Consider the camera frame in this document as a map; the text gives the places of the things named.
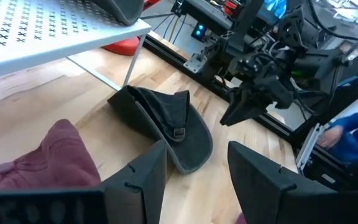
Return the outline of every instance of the blue sleeve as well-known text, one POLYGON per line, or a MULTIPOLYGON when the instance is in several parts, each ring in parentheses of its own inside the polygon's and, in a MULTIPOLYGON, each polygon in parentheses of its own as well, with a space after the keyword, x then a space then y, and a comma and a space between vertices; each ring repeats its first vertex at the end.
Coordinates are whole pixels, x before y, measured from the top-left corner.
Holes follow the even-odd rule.
POLYGON ((331 125, 333 126, 342 126, 344 131, 353 131, 358 128, 358 113, 352 114, 345 118, 340 118, 333 122, 331 125))

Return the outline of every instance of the red cap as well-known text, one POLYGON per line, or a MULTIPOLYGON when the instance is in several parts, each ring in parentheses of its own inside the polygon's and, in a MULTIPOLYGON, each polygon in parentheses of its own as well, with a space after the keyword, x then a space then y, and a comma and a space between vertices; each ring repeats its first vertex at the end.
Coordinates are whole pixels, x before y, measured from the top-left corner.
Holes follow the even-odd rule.
POLYGON ((89 152, 67 119, 57 121, 36 150, 0 164, 0 189, 92 187, 100 183, 89 152))

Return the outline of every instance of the black frame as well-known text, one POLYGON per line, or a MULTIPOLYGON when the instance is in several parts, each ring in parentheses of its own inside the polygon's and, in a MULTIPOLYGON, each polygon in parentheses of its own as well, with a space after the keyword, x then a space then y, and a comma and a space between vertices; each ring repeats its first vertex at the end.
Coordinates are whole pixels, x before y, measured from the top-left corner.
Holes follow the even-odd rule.
MULTIPOLYGON (((183 74, 189 76, 190 78, 194 79, 194 81, 200 83, 205 88, 218 95, 220 98, 229 102, 229 98, 226 95, 228 88, 225 85, 217 80, 205 80, 203 77, 199 77, 197 74, 189 71, 183 65, 187 59, 176 53, 170 47, 167 47, 165 44, 161 43, 150 35, 146 37, 144 47, 156 56, 168 62, 171 66, 175 67, 183 74)), ((353 66, 351 68, 346 68, 344 70, 342 79, 349 78, 356 74, 358 74, 358 57, 354 59, 353 66)), ((350 94, 349 91, 337 91, 329 110, 320 114, 319 116, 313 116, 309 118, 296 130, 290 129, 288 126, 281 123, 279 120, 275 119, 268 113, 261 114, 254 119, 256 122, 272 131, 280 138, 289 142, 292 146, 294 154, 297 155, 300 148, 302 147, 303 142, 306 139, 307 134, 313 126, 315 126, 317 123, 326 124, 330 122, 336 115, 338 115, 341 111, 346 109, 350 104, 358 99, 358 80, 353 83, 352 87, 353 90, 350 91, 350 94)), ((320 104, 321 106, 323 103, 324 101, 320 101, 317 104, 320 104)), ((309 169, 305 170, 305 175, 309 178, 324 182, 324 179, 321 178, 321 174, 327 173, 330 176, 335 176, 336 182, 332 183, 327 181, 324 184, 334 189, 341 189, 348 184, 350 177, 347 174, 344 165, 333 158, 325 150, 318 146, 314 147, 311 155, 311 161, 313 161, 313 166, 310 166, 309 169)))

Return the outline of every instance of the metal bracket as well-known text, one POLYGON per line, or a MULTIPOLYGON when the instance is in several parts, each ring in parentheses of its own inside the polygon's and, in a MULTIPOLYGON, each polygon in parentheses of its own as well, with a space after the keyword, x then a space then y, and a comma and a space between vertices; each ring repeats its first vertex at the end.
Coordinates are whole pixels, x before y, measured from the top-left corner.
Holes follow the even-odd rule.
POLYGON ((320 134, 322 134, 325 129, 326 128, 323 125, 316 124, 316 126, 310 130, 302 145, 301 151, 296 157, 296 166, 300 171, 303 171, 305 165, 308 163, 314 145, 316 144, 320 134))

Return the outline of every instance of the white metal table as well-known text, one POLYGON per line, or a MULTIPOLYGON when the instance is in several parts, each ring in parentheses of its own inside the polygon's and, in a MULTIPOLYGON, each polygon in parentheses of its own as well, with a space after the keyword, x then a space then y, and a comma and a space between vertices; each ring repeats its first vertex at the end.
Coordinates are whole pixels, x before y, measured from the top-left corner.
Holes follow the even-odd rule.
POLYGON ((71 55, 140 37, 124 85, 151 27, 120 25, 90 0, 0 0, 0 75, 67 57, 115 90, 121 87, 71 55))

